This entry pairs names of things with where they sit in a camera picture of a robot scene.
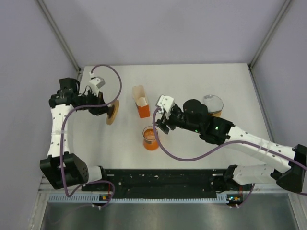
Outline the orange liquid glass flask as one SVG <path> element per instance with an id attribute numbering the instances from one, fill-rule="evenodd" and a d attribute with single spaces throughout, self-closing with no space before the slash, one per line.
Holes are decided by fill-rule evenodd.
<path id="1" fill-rule="evenodd" d="M 154 135 L 154 128 L 152 126 L 147 126 L 143 132 L 143 146 L 147 150 L 156 150 L 159 148 L 159 144 Z"/>

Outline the orange filter box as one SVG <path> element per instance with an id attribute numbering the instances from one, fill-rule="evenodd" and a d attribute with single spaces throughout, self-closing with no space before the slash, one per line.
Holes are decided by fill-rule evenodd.
<path id="1" fill-rule="evenodd" d="M 150 117 L 150 107 L 144 87 L 142 85 L 133 86 L 132 96 L 140 118 Z"/>

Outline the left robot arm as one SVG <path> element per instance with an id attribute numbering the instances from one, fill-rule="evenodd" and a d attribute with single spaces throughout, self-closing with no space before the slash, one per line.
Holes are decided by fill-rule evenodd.
<path id="1" fill-rule="evenodd" d="M 64 186 L 87 184 L 92 182 L 98 190 L 107 188 L 109 179 L 101 166 L 87 166 L 73 150 L 74 108 L 82 106 L 93 115 L 102 115 L 112 109 L 104 106 L 100 88 L 105 84 L 103 78 L 92 77 L 80 93 L 80 83 L 73 78 L 59 81 L 60 89 L 49 99 L 52 114 L 51 143 L 47 157 L 40 161 L 40 169 L 54 189 Z"/>

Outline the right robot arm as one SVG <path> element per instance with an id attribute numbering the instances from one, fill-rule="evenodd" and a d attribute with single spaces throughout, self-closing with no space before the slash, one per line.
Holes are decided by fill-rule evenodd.
<path id="1" fill-rule="evenodd" d="M 174 98 L 161 95 L 154 113 L 161 114 L 160 119 L 153 117 L 153 127 L 160 128 L 165 134 L 177 127 L 199 135 L 206 143 L 216 147 L 201 156 L 184 159 L 176 157 L 159 144 L 171 158 L 178 161 L 198 161 L 222 147 L 235 147 L 238 151 L 253 157 L 262 165 L 230 165 L 224 173 L 224 184 L 234 190 L 247 184 L 276 184 L 280 188 L 304 195 L 303 185 L 307 171 L 307 148 L 283 146 L 252 135 L 231 121 L 210 115 L 206 105 L 196 99 L 187 100 L 180 108 Z"/>

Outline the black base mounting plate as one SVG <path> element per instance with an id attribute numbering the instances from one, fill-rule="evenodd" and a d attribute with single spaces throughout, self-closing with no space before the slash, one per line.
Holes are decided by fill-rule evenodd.
<path id="1" fill-rule="evenodd" d="M 106 169 L 103 179 L 82 191 L 108 192 L 114 198 L 213 198 L 218 192 L 248 191 L 252 185 L 225 180 L 225 169 Z"/>

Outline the right aluminium frame post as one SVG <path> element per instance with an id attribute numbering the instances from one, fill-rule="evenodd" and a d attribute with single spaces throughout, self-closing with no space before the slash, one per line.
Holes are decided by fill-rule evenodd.
<path id="1" fill-rule="evenodd" d="M 284 0 L 283 1 L 281 8 L 279 9 L 277 15 L 275 16 L 273 22 L 270 25 L 268 31 L 266 32 L 263 40 L 261 41 L 259 47 L 257 48 L 255 55 L 253 56 L 252 60 L 248 63 L 249 71 L 252 71 L 254 69 L 254 67 L 256 66 L 259 58 L 261 57 L 261 55 L 265 51 L 267 45 L 269 44 L 269 42 L 273 38 L 276 30 L 278 29 L 278 27 L 282 23 L 282 20 L 284 19 L 284 17 L 286 16 L 288 11 L 290 10 L 293 2 L 294 2 L 293 0 Z"/>

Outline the aluminium frame post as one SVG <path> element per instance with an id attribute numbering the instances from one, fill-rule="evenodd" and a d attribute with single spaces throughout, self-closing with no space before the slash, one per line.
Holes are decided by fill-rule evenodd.
<path id="1" fill-rule="evenodd" d="M 43 16 L 47 20 L 48 25 L 51 28 L 52 33 L 54 34 L 55 38 L 57 39 L 59 45 L 61 46 L 63 52 L 67 56 L 68 60 L 72 64 L 73 68 L 79 74 L 81 72 L 81 67 L 77 63 L 76 58 L 74 57 L 71 49 L 68 46 L 62 32 L 60 31 L 59 27 L 57 26 L 50 10 L 48 9 L 44 0 L 35 0 L 36 4 L 38 5 L 40 11 L 42 12 Z"/>
<path id="2" fill-rule="evenodd" d="M 278 29 L 278 27 L 282 23 L 282 20 L 284 19 L 284 17 L 286 16 L 288 11 L 290 10 L 293 2 L 294 2 L 293 0 L 284 0 L 283 1 L 281 8 L 279 9 L 277 15 L 275 16 L 273 22 L 270 25 L 268 31 L 266 32 L 263 40 L 261 41 L 259 47 L 257 48 L 255 55 L 253 56 L 252 60 L 248 63 L 249 71 L 252 71 L 254 69 L 254 67 L 256 66 L 259 58 L 261 57 L 261 55 L 265 51 L 267 45 L 269 44 L 269 42 L 273 38 L 276 30 Z"/>

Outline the left aluminium frame post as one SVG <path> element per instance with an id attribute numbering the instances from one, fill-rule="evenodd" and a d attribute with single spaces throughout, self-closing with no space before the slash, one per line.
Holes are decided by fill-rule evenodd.
<path id="1" fill-rule="evenodd" d="M 55 38 L 57 39 L 59 45 L 61 46 L 63 52 L 67 56 L 68 60 L 72 64 L 73 68 L 79 74 L 81 72 L 81 67 L 77 63 L 76 58 L 74 57 L 71 49 L 68 46 L 62 32 L 60 31 L 59 27 L 57 26 L 50 10 L 48 9 L 44 0 L 35 0 L 36 4 L 38 5 L 40 11 L 42 12 L 43 16 L 47 20 L 48 25 L 51 28 L 52 33 L 54 34 Z"/>

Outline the aluminium front rail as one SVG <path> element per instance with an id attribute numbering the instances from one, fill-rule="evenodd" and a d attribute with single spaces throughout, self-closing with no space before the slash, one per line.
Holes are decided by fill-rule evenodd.
<path id="1" fill-rule="evenodd" d="M 63 188 L 58 189 L 58 190 L 54 189 L 45 176 L 42 176 L 38 191 L 47 192 L 47 193 L 65 192 Z M 280 188 L 279 186 L 275 184 L 256 184 L 253 192 L 255 193 L 291 193 L 289 191 L 286 191 Z"/>

